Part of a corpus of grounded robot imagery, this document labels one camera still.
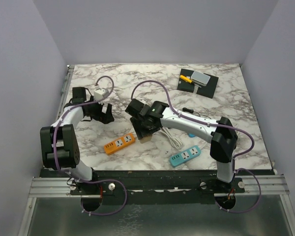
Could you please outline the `beige cube socket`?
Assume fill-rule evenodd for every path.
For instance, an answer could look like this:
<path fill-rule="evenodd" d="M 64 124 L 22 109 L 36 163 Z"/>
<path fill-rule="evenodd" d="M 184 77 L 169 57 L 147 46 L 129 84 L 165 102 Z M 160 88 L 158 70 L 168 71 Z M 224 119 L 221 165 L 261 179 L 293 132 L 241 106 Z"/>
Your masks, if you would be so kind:
<path fill-rule="evenodd" d="M 143 143 L 151 141 L 151 139 L 152 139 L 152 135 L 148 135 L 148 136 L 141 138 L 139 141 L 141 144 L 143 144 Z"/>

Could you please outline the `orange power strip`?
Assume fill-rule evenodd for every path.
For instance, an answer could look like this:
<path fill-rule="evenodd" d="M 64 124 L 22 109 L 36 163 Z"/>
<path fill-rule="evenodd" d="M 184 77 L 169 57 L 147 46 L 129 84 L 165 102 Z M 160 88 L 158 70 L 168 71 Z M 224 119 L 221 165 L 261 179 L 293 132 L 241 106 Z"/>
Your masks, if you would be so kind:
<path fill-rule="evenodd" d="M 128 133 L 106 144 L 104 146 L 104 151 L 107 155 L 111 155 L 133 143 L 135 143 L 135 137 L 132 133 Z"/>

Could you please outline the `teal power strip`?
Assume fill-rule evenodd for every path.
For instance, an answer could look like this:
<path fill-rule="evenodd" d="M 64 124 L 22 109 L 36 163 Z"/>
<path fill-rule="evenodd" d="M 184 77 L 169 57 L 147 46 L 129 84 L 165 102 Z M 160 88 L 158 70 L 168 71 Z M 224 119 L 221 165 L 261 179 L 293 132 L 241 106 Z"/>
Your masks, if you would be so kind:
<path fill-rule="evenodd" d="M 201 155 L 201 149 L 198 146 L 192 146 L 180 153 L 177 153 L 169 158 L 172 167 L 180 166 Z"/>

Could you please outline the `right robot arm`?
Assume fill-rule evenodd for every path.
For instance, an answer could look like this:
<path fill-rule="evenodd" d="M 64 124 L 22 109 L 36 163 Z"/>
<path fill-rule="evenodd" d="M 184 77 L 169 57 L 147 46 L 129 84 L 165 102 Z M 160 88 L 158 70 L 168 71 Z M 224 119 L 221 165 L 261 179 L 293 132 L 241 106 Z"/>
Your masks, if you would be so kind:
<path fill-rule="evenodd" d="M 238 136 L 228 118 L 201 118 L 177 110 L 167 103 L 155 101 L 151 106 L 132 99 L 125 109 L 139 140 L 161 128 L 172 128 L 193 134 L 210 144 L 210 156 L 217 163 L 216 187 L 228 192 L 234 186 L 233 152 Z"/>

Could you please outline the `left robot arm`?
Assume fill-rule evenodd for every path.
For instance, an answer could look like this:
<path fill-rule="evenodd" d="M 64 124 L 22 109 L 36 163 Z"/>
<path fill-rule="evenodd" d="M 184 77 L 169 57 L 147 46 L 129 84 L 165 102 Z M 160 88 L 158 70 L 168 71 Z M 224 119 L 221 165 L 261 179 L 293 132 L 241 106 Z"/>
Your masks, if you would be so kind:
<path fill-rule="evenodd" d="M 82 188 L 88 194 L 98 190 L 99 182 L 95 170 L 87 166 L 80 158 L 75 128 L 81 121 L 95 120 L 103 124 L 114 121 L 112 104 L 101 103 L 110 95 L 106 88 L 96 87 L 94 93 L 87 99 L 88 88 L 74 87 L 72 98 L 64 106 L 59 119 L 50 126 L 40 130 L 40 143 L 43 166 L 55 171 L 62 171 L 82 182 Z"/>

